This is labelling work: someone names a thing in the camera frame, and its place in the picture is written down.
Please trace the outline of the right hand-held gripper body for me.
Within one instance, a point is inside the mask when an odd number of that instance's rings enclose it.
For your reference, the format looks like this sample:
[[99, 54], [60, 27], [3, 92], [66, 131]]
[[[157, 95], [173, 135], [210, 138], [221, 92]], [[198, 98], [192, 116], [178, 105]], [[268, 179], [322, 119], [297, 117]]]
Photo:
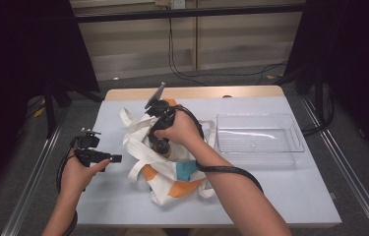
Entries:
[[165, 83], [161, 83], [145, 105], [146, 113], [150, 117], [155, 117], [157, 119], [152, 127], [153, 131], [165, 130], [173, 124], [174, 111], [172, 106], [165, 99], [161, 99], [164, 88]]

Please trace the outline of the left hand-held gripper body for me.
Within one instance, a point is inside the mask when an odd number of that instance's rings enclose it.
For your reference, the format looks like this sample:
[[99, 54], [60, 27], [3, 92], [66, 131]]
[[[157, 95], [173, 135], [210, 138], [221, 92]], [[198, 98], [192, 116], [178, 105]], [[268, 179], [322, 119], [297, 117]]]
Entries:
[[99, 132], [91, 129], [81, 129], [82, 134], [74, 138], [73, 148], [75, 156], [85, 166], [89, 167], [91, 163], [99, 163], [103, 160], [102, 154], [95, 150], [98, 146]]

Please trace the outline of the white tote bag orange teal spots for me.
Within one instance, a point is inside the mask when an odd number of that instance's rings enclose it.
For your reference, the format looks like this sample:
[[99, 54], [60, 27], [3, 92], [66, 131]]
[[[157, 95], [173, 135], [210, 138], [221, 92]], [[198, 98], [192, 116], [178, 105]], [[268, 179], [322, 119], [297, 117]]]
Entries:
[[196, 158], [183, 146], [171, 144], [170, 152], [156, 152], [148, 138], [150, 127], [157, 121], [149, 115], [137, 120], [126, 108], [119, 112], [126, 127], [123, 147], [137, 159], [128, 178], [137, 181], [142, 175], [151, 187], [151, 198], [159, 206], [197, 192], [204, 199], [215, 195], [207, 187], [206, 174], [196, 166]]

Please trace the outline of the person's right hand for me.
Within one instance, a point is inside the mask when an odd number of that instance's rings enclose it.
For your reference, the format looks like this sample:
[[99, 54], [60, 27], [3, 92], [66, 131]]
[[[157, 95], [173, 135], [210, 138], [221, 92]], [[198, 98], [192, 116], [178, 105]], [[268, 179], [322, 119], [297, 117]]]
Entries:
[[202, 148], [206, 143], [201, 138], [194, 121], [183, 111], [175, 113], [174, 123], [166, 130], [157, 130], [158, 138], [167, 138], [186, 149], [193, 151]]

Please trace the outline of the person's left hand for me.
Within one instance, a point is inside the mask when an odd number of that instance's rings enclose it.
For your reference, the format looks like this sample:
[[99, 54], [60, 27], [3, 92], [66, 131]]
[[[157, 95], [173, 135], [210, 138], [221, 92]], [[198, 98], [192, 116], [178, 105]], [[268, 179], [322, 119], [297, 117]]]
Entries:
[[77, 157], [70, 155], [62, 173], [61, 194], [79, 195], [91, 182], [93, 176], [109, 163], [108, 159], [104, 159], [92, 167], [86, 167]]

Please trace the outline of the pale grey table mat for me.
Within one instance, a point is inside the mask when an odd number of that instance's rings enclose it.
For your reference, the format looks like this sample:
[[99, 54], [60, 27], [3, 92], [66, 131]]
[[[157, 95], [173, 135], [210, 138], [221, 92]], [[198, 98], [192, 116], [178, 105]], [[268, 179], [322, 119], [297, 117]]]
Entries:
[[[282, 96], [193, 98], [184, 99], [181, 103], [201, 120], [206, 134], [215, 133], [216, 136], [218, 114], [293, 116], [287, 100]], [[81, 196], [78, 205], [80, 224], [166, 228], [231, 226], [232, 221], [217, 197], [204, 199], [193, 192], [159, 206], [152, 200], [151, 187], [143, 176], [139, 175], [137, 181], [128, 178], [137, 159], [123, 147], [126, 127], [121, 122], [119, 112], [126, 108], [137, 120], [141, 120], [145, 115], [144, 105], [141, 100], [112, 100], [100, 106], [94, 124], [95, 130], [100, 133], [98, 148], [120, 153], [123, 159], [94, 177]], [[217, 150], [216, 136], [214, 142]], [[340, 216], [303, 136], [301, 139], [305, 151], [296, 155], [294, 165], [235, 166], [248, 170], [259, 180], [266, 197], [290, 226], [332, 227], [341, 222]]]

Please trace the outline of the black metal stand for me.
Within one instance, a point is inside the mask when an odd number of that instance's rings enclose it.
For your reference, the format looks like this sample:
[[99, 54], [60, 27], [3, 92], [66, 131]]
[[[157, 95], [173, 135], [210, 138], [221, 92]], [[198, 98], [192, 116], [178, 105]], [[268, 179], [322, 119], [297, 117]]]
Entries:
[[314, 99], [307, 100], [306, 103], [312, 105], [312, 114], [316, 121], [302, 128], [302, 134], [309, 136], [327, 129], [335, 117], [335, 99], [331, 90], [325, 88], [321, 68], [315, 64], [304, 64], [293, 70], [286, 67], [275, 85], [289, 83], [294, 83], [294, 90], [301, 97], [307, 97], [309, 92], [314, 94]]
[[44, 105], [47, 119], [47, 135], [50, 138], [56, 131], [57, 121], [55, 118], [54, 102], [60, 107], [69, 107], [72, 99], [69, 92], [75, 92], [94, 102], [102, 102], [102, 97], [97, 95], [100, 88], [97, 82], [91, 86], [81, 86], [66, 80], [48, 79], [43, 87]]

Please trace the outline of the yellow floor tape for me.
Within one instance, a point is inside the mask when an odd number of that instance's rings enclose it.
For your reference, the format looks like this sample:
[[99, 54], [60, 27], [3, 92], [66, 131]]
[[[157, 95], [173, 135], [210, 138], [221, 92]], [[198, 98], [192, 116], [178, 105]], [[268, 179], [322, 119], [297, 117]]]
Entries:
[[38, 117], [42, 114], [43, 110], [45, 109], [45, 100], [41, 102], [39, 107], [36, 109], [36, 111], [33, 113], [32, 117]]

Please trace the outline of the clear plastic tray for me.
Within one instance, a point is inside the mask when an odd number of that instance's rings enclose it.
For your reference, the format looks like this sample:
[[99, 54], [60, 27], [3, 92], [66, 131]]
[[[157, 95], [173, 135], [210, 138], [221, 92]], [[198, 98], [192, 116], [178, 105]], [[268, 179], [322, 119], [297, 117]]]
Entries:
[[304, 152], [290, 114], [218, 114], [217, 150], [234, 165], [290, 166]]

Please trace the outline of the black horizontal metal bar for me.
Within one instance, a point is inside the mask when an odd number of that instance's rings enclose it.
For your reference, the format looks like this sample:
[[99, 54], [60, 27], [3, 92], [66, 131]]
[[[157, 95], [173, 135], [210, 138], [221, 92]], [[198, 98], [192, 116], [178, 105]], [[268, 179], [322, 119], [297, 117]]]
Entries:
[[251, 14], [276, 14], [303, 12], [307, 4], [282, 4], [264, 6], [244, 6], [225, 8], [200, 8], [200, 9], [180, 9], [180, 10], [159, 10], [145, 12], [128, 13], [107, 13], [107, 14], [82, 14], [76, 15], [74, 20], [79, 23], [101, 23], [137, 20], [158, 20], [176, 19], [192, 17], [215, 17], [231, 15], [251, 15]]

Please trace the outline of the black curtain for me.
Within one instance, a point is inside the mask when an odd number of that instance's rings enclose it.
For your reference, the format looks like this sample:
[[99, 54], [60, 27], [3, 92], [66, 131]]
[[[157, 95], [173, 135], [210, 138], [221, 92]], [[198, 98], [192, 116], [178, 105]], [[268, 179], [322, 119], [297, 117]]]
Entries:
[[28, 101], [99, 86], [70, 0], [0, 0], [0, 172], [25, 123]]
[[305, 0], [285, 69], [306, 92], [317, 75], [369, 136], [369, 0]]

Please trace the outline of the metal floor rail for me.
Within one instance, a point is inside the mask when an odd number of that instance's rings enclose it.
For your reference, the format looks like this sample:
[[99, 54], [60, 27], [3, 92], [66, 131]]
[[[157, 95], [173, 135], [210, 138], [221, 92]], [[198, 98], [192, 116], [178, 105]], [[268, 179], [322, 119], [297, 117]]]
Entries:
[[34, 193], [37, 189], [43, 171], [46, 167], [50, 154], [53, 152], [54, 147], [58, 141], [61, 130], [61, 123], [56, 125], [56, 128], [51, 133], [50, 138], [46, 140], [43, 149], [36, 161], [29, 181], [25, 185], [25, 188], [14, 207], [10, 218], [8, 219], [5, 227], [0, 236], [18, 236], [23, 221], [30, 208]]
[[333, 137], [332, 133], [327, 128], [321, 128], [319, 130], [319, 135], [331, 153], [331, 156], [338, 166], [338, 170], [341, 172], [349, 189], [353, 193], [353, 196], [359, 202], [369, 220], [369, 193], [349, 164], [346, 156], [338, 145], [336, 139]]

